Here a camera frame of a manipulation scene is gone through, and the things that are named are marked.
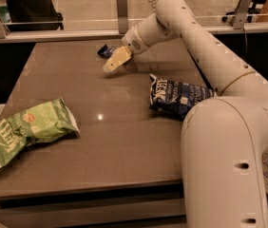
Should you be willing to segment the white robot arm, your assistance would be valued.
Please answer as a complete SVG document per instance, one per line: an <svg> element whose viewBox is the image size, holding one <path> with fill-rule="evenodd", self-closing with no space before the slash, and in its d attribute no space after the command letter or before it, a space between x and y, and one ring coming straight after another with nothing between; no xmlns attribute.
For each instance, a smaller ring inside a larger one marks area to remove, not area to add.
<svg viewBox="0 0 268 228"><path fill-rule="evenodd" d="M184 0L158 0L104 65L107 73L151 46L180 37L215 90L182 125L188 228L268 228L262 155L268 151L268 81L205 30Z"/></svg>

